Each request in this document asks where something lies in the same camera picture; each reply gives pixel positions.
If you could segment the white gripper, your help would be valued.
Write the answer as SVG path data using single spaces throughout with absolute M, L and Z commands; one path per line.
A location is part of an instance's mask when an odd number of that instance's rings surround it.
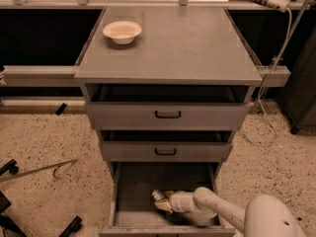
M 175 212 L 196 212 L 198 210 L 193 193 L 165 191 L 163 194 L 166 198 L 154 202 L 155 206 L 160 210 L 169 214 L 173 210 Z

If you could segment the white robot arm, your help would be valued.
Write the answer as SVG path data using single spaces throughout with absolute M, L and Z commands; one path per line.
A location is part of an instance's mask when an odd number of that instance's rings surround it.
M 193 192 L 154 190 L 152 197 L 155 206 L 167 213 L 190 212 L 210 218 L 219 215 L 244 237 L 306 237 L 288 207 L 273 196 L 255 196 L 245 208 L 206 187 Z

